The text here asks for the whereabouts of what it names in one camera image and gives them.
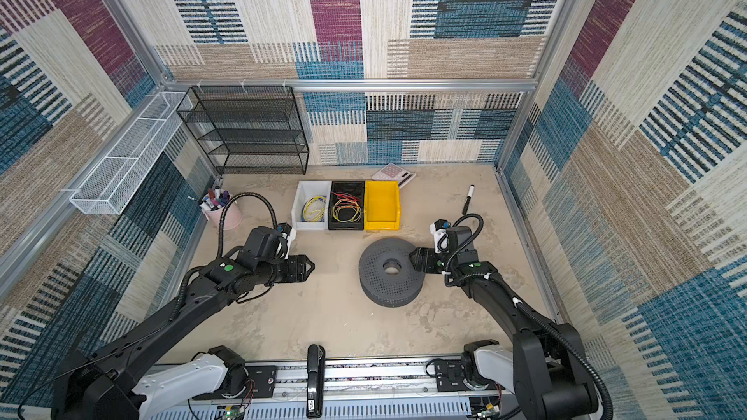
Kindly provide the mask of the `grey perforated cable spool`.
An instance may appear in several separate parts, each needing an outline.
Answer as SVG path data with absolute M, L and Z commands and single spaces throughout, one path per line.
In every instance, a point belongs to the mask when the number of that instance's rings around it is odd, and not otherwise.
M 359 260 L 359 279 L 364 294 L 377 305 L 402 307 L 422 290 L 425 274 L 410 260 L 416 247 L 397 237 L 385 237 L 369 245 Z

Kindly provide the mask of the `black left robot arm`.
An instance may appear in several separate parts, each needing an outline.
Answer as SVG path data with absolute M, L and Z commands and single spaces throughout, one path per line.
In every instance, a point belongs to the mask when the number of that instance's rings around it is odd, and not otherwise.
M 268 227 L 255 227 L 242 246 L 225 248 L 225 229 L 218 229 L 215 258 L 183 277 L 176 297 L 124 336 L 91 356 L 72 350 L 58 374 L 32 389 L 16 416 L 36 394 L 52 388 L 54 419 L 141 419 L 155 410 L 155 396 L 136 392 L 140 380 L 163 355 L 192 330 L 223 308 L 249 303 L 250 292 L 263 285 L 301 283 L 315 269 L 305 255 L 293 255 L 291 226 L 278 222 L 270 201 L 251 192 L 270 214 Z

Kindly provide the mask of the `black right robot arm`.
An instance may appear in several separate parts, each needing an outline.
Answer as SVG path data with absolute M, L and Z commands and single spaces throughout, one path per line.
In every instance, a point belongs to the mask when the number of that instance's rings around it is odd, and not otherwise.
M 474 242 L 483 228 L 479 214 L 455 222 L 439 219 L 430 227 L 433 247 L 410 253 L 415 270 L 443 276 L 447 287 L 461 289 L 511 336 L 509 368 L 498 367 L 502 356 L 493 343 L 469 352 L 464 367 L 472 369 L 479 383 L 493 381 L 510 391 L 527 419 L 613 418 L 612 396 L 587 358 L 578 331 L 538 312 L 493 264 L 480 260 Z

